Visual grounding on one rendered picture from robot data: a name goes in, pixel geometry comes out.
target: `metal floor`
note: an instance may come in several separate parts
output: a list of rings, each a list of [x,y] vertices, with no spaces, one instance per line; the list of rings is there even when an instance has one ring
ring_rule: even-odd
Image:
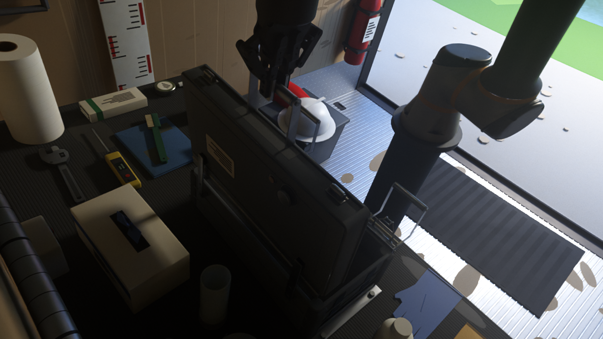
[[[326,102],[332,105],[337,101],[347,108],[340,112],[348,117],[350,122],[346,125],[333,151],[333,155],[322,166],[334,178],[339,180],[341,180],[343,174],[352,174],[353,180],[349,183],[344,183],[344,185],[360,201],[364,201],[376,174],[376,172],[369,169],[369,163],[376,155],[387,149],[393,137],[390,124],[391,115],[355,90],[338,97],[331,96],[331,99]],[[466,174],[473,180],[502,197],[542,225],[585,250],[586,253],[582,257],[581,262],[586,263],[590,267],[595,275],[596,282],[603,279],[603,259],[597,257],[527,210],[521,204],[509,198],[509,196],[471,172],[468,168],[462,166],[446,153],[443,153],[441,158],[453,166],[464,168]],[[402,231],[401,238],[404,239],[413,226],[414,223],[408,217],[405,217],[400,224]],[[461,258],[420,227],[417,228],[406,243],[416,253],[422,253],[425,256],[425,261],[451,284],[454,282],[459,271],[467,265]],[[510,296],[483,276],[480,277],[475,290],[467,297],[513,338],[602,338],[603,309],[601,307],[603,307],[603,287],[591,279],[589,279],[589,282],[594,286],[587,283],[581,269],[583,266],[584,264],[582,263],[576,265],[574,271],[577,275],[574,277],[574,280],[568,279],[572,281],[572,284],[569,284],[567,281],[564,282],[561,289],[555,295],[557,307],[546,311],[540,319],[521,307]]]

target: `screwdriver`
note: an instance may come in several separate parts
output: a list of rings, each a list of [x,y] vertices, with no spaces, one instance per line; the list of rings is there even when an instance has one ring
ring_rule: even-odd
[[[101,142],[101,144],[103,145],[105,150],[107,150],[108,154],[105,155],[105,161],[107,162],[109,167],[111,167],[111,170],[113,171],[115,176],[117,176],[117,179],[119,179],[119,182],[121,182],[122,185],[129,183],[132,185],[132,187],[139,189],[142,186],[142,183],[136,177],[136,175],[134,174],[134,171],[132,171],[132,169],[130,168],[128,163],[125,161],[124,157],[121,156],[121,153],[120,152],[109,153],[110,151],[107,148],[107,145],[105,145],[105,143],[103,142],[101,137],[98,135],[96,130],[94,128],[92,128],[92,131],[94,132],[94,134],[96,135],[98,140]]]

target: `paper towel roll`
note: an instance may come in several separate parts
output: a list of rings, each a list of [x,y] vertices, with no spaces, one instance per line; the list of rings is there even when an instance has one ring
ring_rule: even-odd
[[[0,112],[23,144],[45,144],[65,131],[40,52],[28,37],[0,34]]]

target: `white bottle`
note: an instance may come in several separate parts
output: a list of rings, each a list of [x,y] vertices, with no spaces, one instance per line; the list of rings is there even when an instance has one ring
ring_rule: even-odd
[[[412,325],[404,318],[386,319],[373,339],[412,339]]]

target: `floor mat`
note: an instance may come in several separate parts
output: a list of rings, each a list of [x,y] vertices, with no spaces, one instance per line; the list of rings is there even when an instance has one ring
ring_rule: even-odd
[[[584,254],[442,159],[417,198],[429,207],[420,226],[536,317]]]

